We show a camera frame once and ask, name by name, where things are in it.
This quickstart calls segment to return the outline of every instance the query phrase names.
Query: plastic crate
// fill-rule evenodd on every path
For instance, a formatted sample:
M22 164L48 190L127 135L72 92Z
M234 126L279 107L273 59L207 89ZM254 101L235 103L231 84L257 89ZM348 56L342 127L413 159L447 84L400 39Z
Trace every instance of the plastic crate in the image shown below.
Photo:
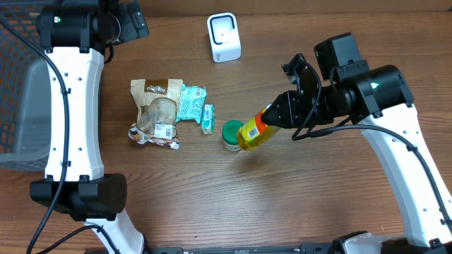
M0 19L39 46L35 20L52 1L1 0ZM47 63L0 25L0 168L44 171L51 133Z

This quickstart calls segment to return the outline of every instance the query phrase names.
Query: wooden surface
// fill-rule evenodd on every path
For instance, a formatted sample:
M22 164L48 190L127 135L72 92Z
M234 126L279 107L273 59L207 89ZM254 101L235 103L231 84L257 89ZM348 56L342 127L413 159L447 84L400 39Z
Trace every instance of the wooden surface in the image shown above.
M242 57L220 64L212 61L206 18L148 19L150 36L116 47L104 70L102 160L107 173L126 175L127 212L152 246L295 246L357 230L403 232L388 181L358 131L295 143L292 131L280 131L255 152L228 152L220 142L226 121L247 121L295 88L281 64L303 52L318 70L314 45L344 32L354 33L371 68L394 64L403 72L430 152L452 186L450 13L240 16ZM180 150L133 144L127 130L136 120L129 91L135 78L205 85L217 114L215 133L184 122L177 126ZM28 193L41 177L0 171L0 253L25 252L45 212ZM80 225L53 214L37 247ZM85 232L57 253L98 246Z
M147 17L447 11L449 0L140 0Z

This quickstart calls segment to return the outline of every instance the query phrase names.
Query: bottle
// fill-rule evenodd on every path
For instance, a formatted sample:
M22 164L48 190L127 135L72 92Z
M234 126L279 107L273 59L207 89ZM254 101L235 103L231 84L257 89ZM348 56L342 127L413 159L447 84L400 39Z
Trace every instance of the bottle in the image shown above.
M237 131L237 142L242 150L251 151L256 149L280 130L280 127L268 126L261 121L262 113L265 112L270 105L271 104L262 109L257 115L253 116L253 118Z

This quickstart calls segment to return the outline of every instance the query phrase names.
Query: teal packet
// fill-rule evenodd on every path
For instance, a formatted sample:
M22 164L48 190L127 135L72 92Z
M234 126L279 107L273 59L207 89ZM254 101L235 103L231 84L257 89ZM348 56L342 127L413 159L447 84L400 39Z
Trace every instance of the teal packet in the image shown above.
M206 87L185 86L185 84L183 84L176 122L181 120L195 120L196 123L200 124L206 97Z
M204 105L203 121L201 123L201 130L204 134L213 134L215 127L215 109L212 104Z

